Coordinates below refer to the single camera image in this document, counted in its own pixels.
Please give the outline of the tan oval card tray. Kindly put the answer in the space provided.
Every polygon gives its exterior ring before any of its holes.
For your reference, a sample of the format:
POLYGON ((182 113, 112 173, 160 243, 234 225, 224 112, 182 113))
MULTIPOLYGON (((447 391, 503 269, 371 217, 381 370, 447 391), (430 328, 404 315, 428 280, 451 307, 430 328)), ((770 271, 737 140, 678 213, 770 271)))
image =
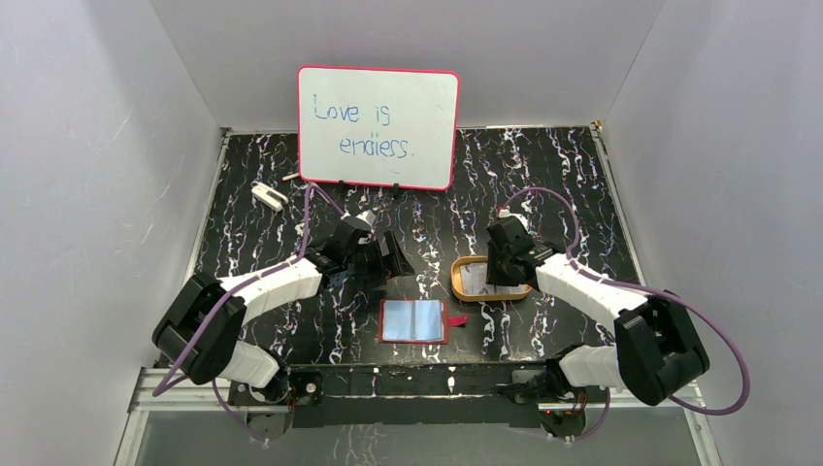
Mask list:
POLYGON ((462 302, 499 302, 524 299, 531 291, 528 284, 494 285, 486 282, 487 257, 461 256, 451 265, 451 289, 462 302))

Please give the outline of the red leather card holder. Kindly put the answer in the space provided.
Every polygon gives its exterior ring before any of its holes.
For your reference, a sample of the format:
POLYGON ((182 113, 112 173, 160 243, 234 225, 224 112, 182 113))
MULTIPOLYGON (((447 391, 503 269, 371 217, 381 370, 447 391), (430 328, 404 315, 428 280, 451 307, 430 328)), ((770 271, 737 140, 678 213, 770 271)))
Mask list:
POLYGON ((378 340, 382 344, 444 345, 449 330, 468 320, 466 313, 450 316, 445 301, 382 300, 378 340))

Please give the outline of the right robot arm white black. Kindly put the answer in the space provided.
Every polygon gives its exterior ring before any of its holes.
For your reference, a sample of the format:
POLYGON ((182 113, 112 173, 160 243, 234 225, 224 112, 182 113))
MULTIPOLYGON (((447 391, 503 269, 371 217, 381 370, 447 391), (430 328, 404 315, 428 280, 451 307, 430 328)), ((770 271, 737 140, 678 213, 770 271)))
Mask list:
POLYGON ((602 324, 611 346, 565 349, 546 364, 548 393, 573 401, 587 386, 629 390, 655 406, 710 367, 684 306, 668 298, 613 286, 576 264, 566 251, 532 236, 522 220, 505 216, 487 228, 487 277, 494 285, 527 284, 602 324))

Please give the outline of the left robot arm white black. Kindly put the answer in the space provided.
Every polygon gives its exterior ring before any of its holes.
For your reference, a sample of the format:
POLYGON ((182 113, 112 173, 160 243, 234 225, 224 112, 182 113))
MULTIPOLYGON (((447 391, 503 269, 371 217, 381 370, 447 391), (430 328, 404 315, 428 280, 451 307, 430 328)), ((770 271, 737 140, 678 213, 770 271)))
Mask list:
POLYGON ((343 216, 319 240, 293 256, 237 277, 191 276, 155 326, 152 343, 192 383, 216 379, 244 384, 267 404, 284 400, 291 369, 275 352, 241 340, 252 320, 294 301, 351 283, 362 290, 411 276, 410 262, 391 231, 376 237, 369 212, 343 216))

